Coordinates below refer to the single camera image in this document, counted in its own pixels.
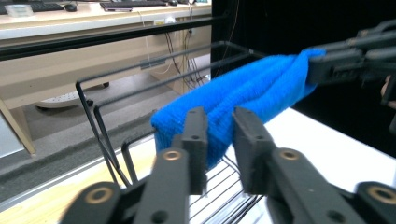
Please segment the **wire rack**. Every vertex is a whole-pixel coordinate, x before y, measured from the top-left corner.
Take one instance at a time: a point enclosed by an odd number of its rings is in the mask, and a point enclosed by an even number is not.
[[[222,52],[224,57],[216,62],[211,62],[209,65],[203,66],[201,68],[195,68],[193,71],[189,69],[186,73],[178,73],[172,77],[160,80],[141,89],[131,90],[121,93],[120,95],[112,96],[108,99],[95,102],[93,110],[91,110],[87,104],[86,94],[82,88],[83,84],[86,82],[112,76],[119,72],[128,71],[138,67],[148,66],[149,63],[155,64],[156,62],[174,60],[176,57],[188,55],[190,53],[205,49],[217,49]],[[212,72],[218,72],[221,67],[254,61],[262,56],[262,54],[251,49],[246,49],[230,42],[220,41],[195,49],[171,52],[169,55],[151,58],[150,62],[132,64],[131,66],[121,68],[120,70],[107,71],[97,76],[86,77],[79,80],[76,83],[79,98],[82,102],[88,121],[91,124],[93,134],[97,139],[98,146],[103,153],[107,168],[114,182],[118,183],[116,175],[121,179],[127,188],[138,181],[136,171],[134,169],[134,162],[129,153],[129,148],[137,141],[153,134],[155,131],[153,130],[152,133],[143,134],[137,139],[136,137],[126,138],[122,142],[121,152],[127,167],[127,173],[129,174],[129,176],[127,176],[126,172],[124,173],[121,170],[120,163],[115,153],[116,148],[114,148],[110,142],[108,130],[102,115],[102,111],[105,107],[111,107],[116,102],[136,96],[138,94],[142,94],[146,91],[160,88],[163,85],[167,85],[179,79],[186,79],[199,71],[210,69]],[[190,223],[238,223],[246,216],[248,211],[250,211],[254,205],[257,206],[257,204],[260,204],[263,201],[262,197],[247,196],[243,192],[241,183],[239,181],[239,173],[236,163],[234,162],[234,159],[230,159],[228,156],[224,157],[219,162],[219,164],[212,170],[208,171],[206,175],[207,190],[205,194],[202,196],[191,196],[190,198]],[[260,213],[257,213],[254,216],[255,220],[260,219],[261,216],[262,210]]]

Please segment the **white surface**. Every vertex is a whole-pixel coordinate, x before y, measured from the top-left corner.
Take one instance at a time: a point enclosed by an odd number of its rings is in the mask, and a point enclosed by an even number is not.
[[[210,15],[211,8],[193,8],[193,16]],[[36,12],[32,17],[13,18],[0,16],[0,39],[12,39],[36,35],[53,35],[67,32],[105,28],[131,23],[147,22],[168,17],[185,18],[190,16],[187,5],[178,7],[140,7],[132,12],[105,12],[99,3],[78,3],[77,12],[50,11]]]
[[[265,127],[278,147],[296,149],[305,154],[335,186],[352,192],[363,181],[377,181],[395,187],[394,158],[295,110],[285,110]]]

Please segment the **blue towel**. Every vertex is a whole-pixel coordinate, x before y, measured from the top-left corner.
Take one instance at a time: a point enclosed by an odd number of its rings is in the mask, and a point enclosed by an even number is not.
[[[207,166],[212,168],[233,141],[233,109],[249,109],[263,123],[272,119],[315,89],[305,83],[308,60],[323,54],[324,50],[306,49],[299,55],[269,56],[180,96],[151,118],[157,151],[170,147],[173,136],[183,133],[187,112],[202,106],[209,125]]]

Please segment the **dark background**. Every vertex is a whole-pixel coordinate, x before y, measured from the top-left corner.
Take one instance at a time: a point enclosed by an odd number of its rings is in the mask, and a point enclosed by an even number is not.
[[[225,7],[226,3],[215,1],[213,14],[223,13]],[[396,1],[240,0],[238,12],[232,42],[268,54],[294,54],[346,40],[359,30],[396,19]],[[213,32],[216,37],[230,30]],[[396,136],[388,131],[396,110],[380,104],[383,83],[319,86],[294,108],[396,157]]]

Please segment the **table surface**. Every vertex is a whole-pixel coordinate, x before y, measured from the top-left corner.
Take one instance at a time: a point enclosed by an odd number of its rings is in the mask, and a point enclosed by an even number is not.
[[[192,5],[194,16],[211,14],[211,1]],[[138,7],[132,12],[105,12],[99,3],[78,3],[77,12],[37,12],[34,16],[13,18],[0,16],[0,40],[38,35],[54,35],[75,31],[120,26],[145,21],[190,16],[190,7]]]
[[[353,192],[362,181],[396,184],[394,158],[299,112],[287,109],[265,127],[278,147],[301,151],[330,183],[340,188]],[[154,140],[133,147],[131,154],[138,175],[148,174],[155,156]],[[110,181],[110,176],[101,162],[1,212],[0,223],[54,223],[82,189],[104,180]]]

